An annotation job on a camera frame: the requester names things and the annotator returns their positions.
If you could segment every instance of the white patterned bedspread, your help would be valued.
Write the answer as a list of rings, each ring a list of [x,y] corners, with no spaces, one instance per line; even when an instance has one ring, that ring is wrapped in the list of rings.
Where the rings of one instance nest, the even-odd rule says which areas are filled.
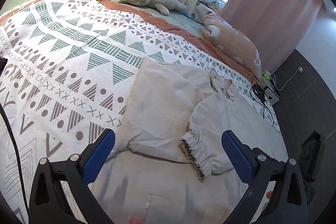
[[[104,128],[118,137],[127,96],[144,57],[203,69],[213,66],[233,79],[263,115],[263,107],[248,98],[250,85],[239,73],[182,37],[96,0],[42,0],[21,9],[0,26],[0,55],[8,59],[0,77],[0,102],[20,151],[28,200],[40,158],[58,161],[81,153]],[[267,110],[265,115],[272,122]],[[0,128],[0,191],[27,223],[14,149]],[[74,203],[70,205],[81,218]]]

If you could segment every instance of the silver bolt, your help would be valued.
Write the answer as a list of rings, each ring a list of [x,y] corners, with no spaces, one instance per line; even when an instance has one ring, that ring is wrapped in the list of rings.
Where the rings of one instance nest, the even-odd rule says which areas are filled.
[[[40,159],[40,164],[46,164],[46,163],[47,163],[47,159],[46,158]]]
[[[72,160],[72,161],[76,161],[78,159],[79,159],[79,155],[78,154],[73,154],[73,155],[70,156],[70,160]]]
[[[294,159],[290,159],[290,160],[289,160],[289,163],[290,163],[291,165],[296,165],[296,160],[294,160]]]
[[[266,156],[263,155],[263,154],[260,154],[260,155],[258,155],[258,160],[265,161],[266,160]]]

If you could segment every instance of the curtain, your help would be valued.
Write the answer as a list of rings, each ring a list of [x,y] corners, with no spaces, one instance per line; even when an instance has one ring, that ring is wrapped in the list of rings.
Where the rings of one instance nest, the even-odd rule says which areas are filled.
[[[256,45],[263,70],[274,72],[315,20],[322,0],[229,0],[219,15]]]

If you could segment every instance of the orange blanket trim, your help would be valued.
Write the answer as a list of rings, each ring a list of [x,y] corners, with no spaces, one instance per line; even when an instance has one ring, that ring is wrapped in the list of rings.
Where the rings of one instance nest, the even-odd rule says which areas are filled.
[[[23,8],[31,5],[32,3],[36,3],[36,2],[39,2],[39,1],[41,1],[41,0],[33,0],[32,2],[26,4],[26,5],[18,8],[18,9],[15,9],[15,10],[9,12],[8,14],[6,14],[3,17],[0,18],[0,24],[3,24],[9,17],[11,17],[15,13],[19,12]],[[192,35],[191,33],[189,33],[188,31],[186,31],[185,29],[183,29],[179,26],[176,26],[176,25],[172,25],[172,24],[168,23],[163,18],[155,17],[151,13],[149,13],[145,10],[137,10],[137,9],[131,7],[131,6],[121,4],[121,3],[118,3],[118,2],[115,2],[115,1],[108,1],[108,0],[97,0],[97,1],[100,2],[102,5],[104,5],[105,7],[111,9],[111,10],[121,10],[121,11],[124,11],[124,12],[130,12],[130,13],[137,14],[137,15],[141,16],[146,22],[154,25],[155,27],[159,28],[160,30],[162,30],[164,32],[173,33],[173,34],[176,34],[176,35],[179,35],[179,36],[183,37],[185,40],[187,40],[190,44],[194,45],[199,50],[201,50],[203,52],[206,52],[207,54],[211,55],[212,57],[216,58],[217,60],[220,60],[221,62],[223,62],[224,64],[226,64],[230,68],[232,68],[233,70],[240,73],[248,81],[251,82],[252,78],[254,78],[254,75],[250,71],[248,71],[243,66],[239,65],[234,60],[232,60],[231,58],[229,58],[228,56],[223,54],[219,49],[215,48],[211,44],[210,41],[208,41],[204,38],[196,37],[196,36]]]

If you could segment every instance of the brown dot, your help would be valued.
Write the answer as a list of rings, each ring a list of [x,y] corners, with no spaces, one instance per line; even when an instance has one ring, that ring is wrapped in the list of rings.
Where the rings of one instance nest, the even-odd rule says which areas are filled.
[[[64,125],[64,121],[63,120],[60,120],[58,123],[57,123],[57,127],[58,128],[62,128]]]
[[[83,132],[82,131],[78,131],[76,133],[76,139],[79,140],[79,141],[83,139]]]
[[[45,117],[46,115],[48,115],[48,110],[47,109],[43,110],[41,115],[42,117]]]

